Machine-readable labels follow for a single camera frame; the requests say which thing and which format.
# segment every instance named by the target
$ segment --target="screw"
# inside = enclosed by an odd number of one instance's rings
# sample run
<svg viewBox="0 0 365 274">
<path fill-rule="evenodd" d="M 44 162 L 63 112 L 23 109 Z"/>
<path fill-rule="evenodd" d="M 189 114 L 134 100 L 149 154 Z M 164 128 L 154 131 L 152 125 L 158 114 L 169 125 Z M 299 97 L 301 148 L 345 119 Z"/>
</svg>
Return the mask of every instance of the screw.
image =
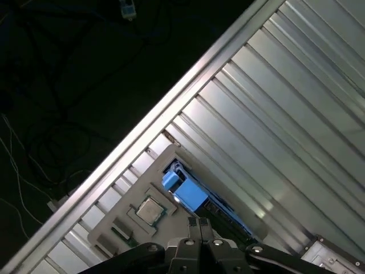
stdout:
<svg viewBox="0 0 365 274">
<path fill-rule="evenodd" d="M 215 245 L 223 245 L 223 242 L 221 240 L 214 240 L 213 244 Z"/>
<path fill-rule="evenodd" d="M 150 252 L 154 252 L 154 251 L 157 251 L 157 250 L 158 250 L 158 248 L 157 248 L 157 246 L 155 246 L 155 245 L 150 245 L 150 246 L 147 248 L 147 250 L 148 250 L 148 251 L 150 251 Z"/>
<path fill-rule="evenodd" d="M 256 253 L 260 253 L 261 251 L 263 251 L 262 247 L 253 247 L 252 250 Z"/>
<path fill-rule="evenodd" d="M 186 240 L 185 241 L 186 245 L 193 245 L 194 243 L 195 243 L 195 241 L 193 241 L 193 240 Z"/>
</svg>

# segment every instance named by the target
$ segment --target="robotic arm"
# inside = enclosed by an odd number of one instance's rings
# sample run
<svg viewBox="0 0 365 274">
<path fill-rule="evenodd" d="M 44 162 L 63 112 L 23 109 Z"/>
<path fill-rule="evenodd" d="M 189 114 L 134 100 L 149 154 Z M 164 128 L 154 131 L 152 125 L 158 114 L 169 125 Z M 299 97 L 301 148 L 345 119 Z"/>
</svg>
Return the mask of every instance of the robotic arm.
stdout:
<svg viewBox="0 0 365 274">
<path fill-rule="evenodd" d="M 264 244 L 241 251 L 234 241 L 215 238 L 207 218 L 188 219 L 189 237 L 170 240 L 166 250 L 141 244 L 80 274 L 332 273 Z"/>
</svg>

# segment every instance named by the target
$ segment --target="cable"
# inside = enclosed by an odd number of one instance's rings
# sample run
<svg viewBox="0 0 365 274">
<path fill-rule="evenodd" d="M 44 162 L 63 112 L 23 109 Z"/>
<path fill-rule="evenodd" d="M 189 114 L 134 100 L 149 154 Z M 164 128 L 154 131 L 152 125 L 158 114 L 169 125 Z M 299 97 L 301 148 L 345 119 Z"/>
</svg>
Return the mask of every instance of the cable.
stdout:
<svg viewBox="0 0 365 274">
<path fill-rule="evenodd" d="M 9 130 L 10 130 L 10 153 L 12 154 L 12 136 L 14 135 L 16 140 L 18 141 L 18 143 L 20 144 L 20 146 L 22 147 L 22 149 L 26 150 L 25 146 L 23 145 L 23 143 L 21 142 L 21 140 L 19 139 L 17 133 L 14 131 L 14 129 L 12 128 L 12 126 L 10 125 L 10 122 L 8 120 L 8 118 L 6 117 L 6 115 L 2 115 L 3 117 L 3 120 L 5 121 L 6 125 L 8 126 Z M 84 126 L 81 126 L 81 125 L 78 125 L 78 124 L 75 124 L 75 126 L 79 126 L 84 132 L 87 132 L 90 136 L 94 136 L 94 137 L 97 137 L 99 139 L 102 139 L 104 140 L 105 142 L 111 142 L 111 140 L 109 140 L 108 138 L 105 138 L 101 135 L 99 135 L 97 132 L 93 131 L 93 130 L 90 130 L 89 128 L 86 128 Z M 47 174 L 45 173 L 45 171 L 43 170 L 43 168 L 41 167 L 41 165 L 31 156 L 28 154 L 28 157 L 29 159 L 31 159 L 31 161 L 39 168 L 39 170 L 41 171 L 41 173 L 44 175 L 45 178 L 47 178 L 48 181 L 51 182 L 51 179 L 47 176 Z M 91 173 L 90 170 L 87 170 L 87 169 L 82 169 L 82 170 L 78 170 L 78 171 L 75 171 L 73 173 L 71 173 L 70 175 L 68 175 L 65 179 L 63 180 L 60 180 L 59 182 L 55 182 L 54 183 L 54 186 L 58 186 L 60 184 L 67 184 L 68 181 L 73 178 L 74 176 L 82 173 L 82 172 L 88 172 L 88 173 Z M 53 200 L 53 198 L 51 198 L 48 194 L 46 194 L 45 192 L 43 192 L 42 190 L 40 190 L 38 187 L 34 186 L 33 184 L 29 183 L 26 179 L 24 179 L 20 174 L 19 174 L 19 177 L 27 184 L 29 184 L 30 186 L 34 187 L 35 189 L 37 189 L 38 191 L 42 192 L 43 194 L 45 194 L 50 200 Z"/>
<path fill-rule="evenodd" d="M 12 145 L 11 145 L 11 142 L 12 142 L 12 134 L 14 134 L 15 138 L 17 139 L 18 143 L 21 145 L 22 149 L 25 150 L 24 148 L 24 145 L 23 143 L 21 142 L 21 140 L 19 139 L 17 133 L 14 131 L 14 129 L 12 128 L 12 126 L 10 125 L 10 122 L 8 120 L 8 118 L 6 117 L 5 114 L 2 114 L 2 119 L 4 120 L 4 122 L 6 123 L 7 127 L 9 128 L 11 134 L 10 134 L 10 151 L 12 151 Z M 45 171 L 43 170 L 43 168 L 40 166 L 40 164 L 30 155 L 29 156 L 29 159 L 31 159 L 34 164 L 39 168 L 39 170 L 42 172 L 42 174 L 50 181 L 51 179 L 48 177 L 48 175 L 45 173 Z"/>
<path fill-rule="evenodd" d="M 20 5 L 20 7 L 24 7 L 26 5 L 28 5 L 30 2 L 32 2 L 33 0 L 28 0 L 27 2 L 23 3 Z M 2 24 L 2 22 L 6 19 L 6 17 L 9 15 L 9 13 L 6 13 L 1 19 L 0 19 L 0 25 Z"/>
<path fill-rule="evenodd" d="M 68 106 L 66 106 L 66 109 L 70 110 L 70 109 L 76 107 L 93 90 L 97 89 L 100 85 L 102 85 L 105 81 L 109 80 L 116 73 L 121 72 L 122 70 L 124 70 L 130 63 L 132 63 L 138 57 L 138 55 L 142 52 L 142 50 L 145 47 L 146 47 L 146 43 L 143 42 L 142 46 L 137 50 L 137 52 L 135 52 L 133 54 L 132 57 L 129 58 L 129 60 L 122 63 L 119 67 L 115 68 L 113 71 L 105 74 L 103 77 L 101 77 L 94 84 L 90 85 L 88 88 L 86 88 L 84 91 L 82 91 L 81 94 L 78 95 L 72 103 L 70 103 Z"/>
<path fill-rule="evenodd" d="M 24 226 L 23 226 L 22 215 L 21 215 L 19 209 L 16 206 L 9 203 L 8 201 L 4 200 L 3 198 L 0 198 L 0 201 L 2 201 L 3 203 L 6 203 L 9 207 L 12 207 L 13 209 L 16 210 L 16 212 L 18 213 L 18 216 L 19 216 L 19 220 L 21 222 L 21 228 L 22 228 L 23 234 L 24 234 L 24 236 L 26 236 L 27 239 L 29 239 L 29 236 L 27 235 L 27 232 L 25 232 L 25 229 L 24 229 Z"/>
<path fill-rule="evenodd" d="M 10 129 L 10 162 L 11 162 L 11 165 L 13 166 L 13 169 L 14 171 L 19 175 L 19 177 L 28 185 L 30 185 L 32 188 L 35 188 L 36 190 L 38 190 L 39 192 L 41 192 L 42 194 L 46 195 L 49 200 L 53 200 L 53 198 L 51 198 L 51 196 L 47 193 L 45 193 L 44 191 L 40 190 L 38 187 L 36 187 L 35 185 L 33 185 L 32 183 L 28 182 L 26 179 L 24 179 L 24 177 L 22 175 L 20 175 L 16 169 L 16 163 L 15 163 L 15 160 L 13 158 L 13 134 L 14 136 L 18 139 L 19 141 L 19 138 L 17 136 L 17 134 L 15 133 L 15 131 L 13 130 L 13 128 L 11 128 L 10 124 L 9 124 L 9 121 L 7 120 L 7 117 L 5 115 L 3 115 L 3 119 L 5 121 L 5 123 L 8 125 L 9 129 Z"/>
<path fill-rule="evenodd" d="M 23 195 L 22 195 L 22 187 L 21 187 L 21 180 L 20 180 L 20 176 L 19 176 L 19 169 L 18 169 L 18 166 L 17 164 L 15 163 L 13 157 L 11 156 L 11 153 L 10 151 L 8 150 L 8 148 L 6 147 L 4 141 L 2 140 L 2 138 L 0 138 L 0 143 L 3 145 L 4 149 L 6 150 L 6 152 L 8 153 L 10 159 L 11 159 L 11 164 L 13 165 L 16 173 L 17 173 L 17 179 L 18 179 L 18 191 L 19 191 L 19 197 L 21 199 L 21 203 L 22 203 L 22 206 L 24 208 L 24 210 L 32 217 L 32 219 L 34 219 L 35 221 L 37 221 L 39 224 L 43 224 L 41 221 L 39 221 L 36 217 L 33 216 L 33 214 L 27 209 L 27 207 L 25 206 L 24 204 L 24 201 L 23 201 Z"/>
</svg>

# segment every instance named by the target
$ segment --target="dark floor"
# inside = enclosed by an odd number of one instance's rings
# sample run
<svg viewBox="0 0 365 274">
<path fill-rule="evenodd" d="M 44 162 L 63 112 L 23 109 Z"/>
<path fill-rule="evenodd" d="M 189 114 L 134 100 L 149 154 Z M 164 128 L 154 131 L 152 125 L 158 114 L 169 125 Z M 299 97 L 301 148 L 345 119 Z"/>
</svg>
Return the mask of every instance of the dark floor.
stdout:
<svg viewBox="0 0 365 274">
<path fill-rule="evenodd" d="M 6 111 L 7 118 L 27 150 L 25 152 L 22 149 L 13 135 L 11 153 L 20 175 L 52 198 L 58 200 L 63 197 L 67 191 L 81 183 L 88 170 L 93 170 L 116 143 L 131 131 L 250 2 L 252 1 L 136 0 L 137 20 L 123 25 L 111 22 L 110 11 L 105 12 L 107 20 L 93 25 L 68 60 L 57 82 L 56 90 L 62 105 L 69 106 L 67 120 L 64 119 L 59 124 L 56 122 L 58 113 L 50 111 L 55 110 L 55 101 L 37 64 L 29 39 L 15 16 L 8 14 L 0 23 L 0 67 L 10 57 L 19 58 L 30 67 L 27 75 L 32 74 L 32 81 L 25 88 L 26 91 L 19 91 L 9 85 L 9 76 L 6 74 L 0 75 L 0 90 L 6 89 L 13 102 L 12 107 Z M 97 3 L 86 0 L 57 0 L 56 4 L 69 10 L 89 13 L 97 7 Z M 59 7 L 51 5 L 47 0 L 34 0 L 25 7 L 60 11 Z M 2 13 L 5 9 L 0 4 Z M 36 18 L 63 41 L 71 41 L 86 23 L 43 15 L 37 15 Z M 48 70 L 52 70 L 52 64 L 59 60 L 57 47 L 39 32 L 35 32 L 35 39 Z M 121 70 L 113 76 L 104 77 L 117 68 Z M 92 88 L 89 88 L 84 98 L 75 102 L 87 87 Z M 86 133 L 79 125 L 92 129 L 92 132 Z M 0 120 L 0 138 L 10 149 L 10 131 L 3 119 Z M 49 154 L 46 144 L 53 147 L 56 156 Z M 26 155 L 31 155 L 39 162 L 52 181 L 63 182 L 50 187 L 42 174 L 37 175 L 39 169 Z M 4 200 L 17 207 L 29 236 L 40 224 L 22 207 L 17 174 L 3 148 L 0 149 L 0 166 L 0 264 L 4 265 L 27 240 L 21 230 L 18 213 Z M 68 180 L 65 186 L 64 179 L 80 170 L 82 172 Z M 21 187 L 27 209 L 41 222 L 46 221 L 52 214 L 46 205 L 49 198 L 23 180 Z"/>
</svg>

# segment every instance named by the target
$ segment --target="dark background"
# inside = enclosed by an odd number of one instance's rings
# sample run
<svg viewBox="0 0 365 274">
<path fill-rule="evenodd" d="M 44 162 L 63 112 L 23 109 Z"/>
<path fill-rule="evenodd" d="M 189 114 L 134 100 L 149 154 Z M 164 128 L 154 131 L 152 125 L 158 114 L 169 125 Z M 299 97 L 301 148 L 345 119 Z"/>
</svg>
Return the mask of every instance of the dark background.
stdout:
<svg viewBox="0 0 365 274">
<path fill-rule="evenodd" d="M 21 13 L 14 13 L 5 2 L 0 0 L 0 112 L 25 149 L 14 133 L 10 140 L 3 118 L 0 138 L 9 151 L 11 141 L 20 176 L 59 200 L 86 178 L 252 1 L 135 0 L 137 18 L 132 22 L 121 19 L 118 1 L 113 0 L 18 0 Z M 25 13 L 31 9 L 69 16 L 73 11 L 97 19 Z M 34 23 L 27 24 L 28 16 L 65 45 L 90 24 L 77 47 L 70 47 L 75 50 L 53 85 L 61 108 L 56 107 L 44 71 L 52 74 L 65 58 L 56 42 Z M 23 208 L 17 173 L 0 147 L 0 265 L 4 265 L 27 240 L 19 214 L 28 236 L 40 224 Z M 52 214 L 47 206 L 50 198 L 22 178 L 24 205 L 40 222 L 46 221 Z"/>
</svg>

